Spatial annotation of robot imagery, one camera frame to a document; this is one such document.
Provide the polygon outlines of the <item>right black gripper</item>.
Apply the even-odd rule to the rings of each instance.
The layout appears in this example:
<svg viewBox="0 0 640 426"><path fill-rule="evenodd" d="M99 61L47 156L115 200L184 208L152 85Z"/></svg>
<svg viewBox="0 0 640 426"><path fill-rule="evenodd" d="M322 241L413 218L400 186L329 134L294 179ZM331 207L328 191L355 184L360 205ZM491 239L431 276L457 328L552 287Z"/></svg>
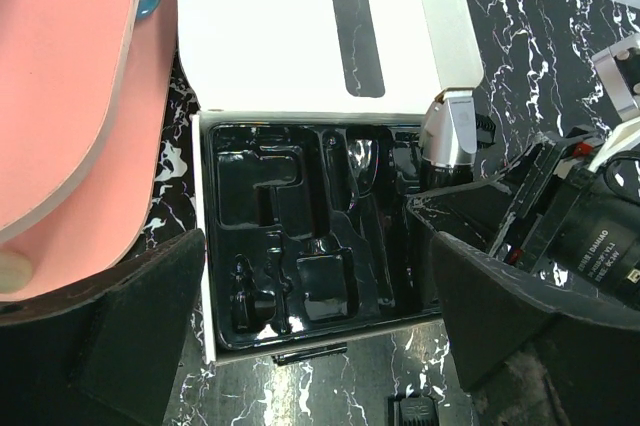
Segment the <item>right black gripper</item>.
<svg viewBox="0 0 640 426"><path fill-rule="evenodd" d="M554 262L609 296L639 293L639 196L615 176L638 151L607 153L591 130L540 133L492 180L408 197L408 211L525 272Z"/></svg>

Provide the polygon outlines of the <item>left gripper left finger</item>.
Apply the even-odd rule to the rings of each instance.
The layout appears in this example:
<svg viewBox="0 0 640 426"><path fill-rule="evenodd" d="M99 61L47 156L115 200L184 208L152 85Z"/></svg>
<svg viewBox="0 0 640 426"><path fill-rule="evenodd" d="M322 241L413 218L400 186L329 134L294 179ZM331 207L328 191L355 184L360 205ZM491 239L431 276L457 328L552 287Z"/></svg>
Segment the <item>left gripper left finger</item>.
<svg viewBox="0 0 640 426"><path fill-rule="evenodd" d="M204 259L204 235L191 230L81 281L2 302L2 424L161 424Z"/></svg>

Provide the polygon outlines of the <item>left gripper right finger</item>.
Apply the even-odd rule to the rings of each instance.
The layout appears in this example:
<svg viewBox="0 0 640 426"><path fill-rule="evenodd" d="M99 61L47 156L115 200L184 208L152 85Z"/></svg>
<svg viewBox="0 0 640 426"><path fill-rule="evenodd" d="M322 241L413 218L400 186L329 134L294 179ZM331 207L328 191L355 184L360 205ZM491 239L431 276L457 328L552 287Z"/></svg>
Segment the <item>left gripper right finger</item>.
<svg viewBox="0 0 640 426"><path fill-rule="evenodd" d="M543 282L447 234L429 264L482 425L636 425L639 314Z"/></svg>

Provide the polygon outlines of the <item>black silver hair clipper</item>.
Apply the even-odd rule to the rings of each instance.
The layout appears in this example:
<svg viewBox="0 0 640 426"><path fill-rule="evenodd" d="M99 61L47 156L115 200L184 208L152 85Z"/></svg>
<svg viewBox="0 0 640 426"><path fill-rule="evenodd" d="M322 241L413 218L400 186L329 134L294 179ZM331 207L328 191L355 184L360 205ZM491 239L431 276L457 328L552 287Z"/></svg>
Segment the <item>black silver hair clipper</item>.
<svg viewBox="0 0 640 426"><path fill-rule="evenodd" d="M436 98L422 120L419 147L421 191L473 181L477 133L471 90L445 91Z"/></svg>

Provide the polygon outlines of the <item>black comb attachment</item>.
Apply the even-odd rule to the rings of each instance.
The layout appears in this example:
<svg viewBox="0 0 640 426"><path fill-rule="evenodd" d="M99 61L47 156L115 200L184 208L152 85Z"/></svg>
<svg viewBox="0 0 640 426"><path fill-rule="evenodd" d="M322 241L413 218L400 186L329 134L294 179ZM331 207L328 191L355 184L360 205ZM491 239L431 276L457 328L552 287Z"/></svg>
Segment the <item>black comb attachment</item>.
<svg viewBox="0 0 640 426"><path fill-rule="evenodd" d="M436 405L430 397L393 398L389 403L390 426L438 426Z"/></svg>

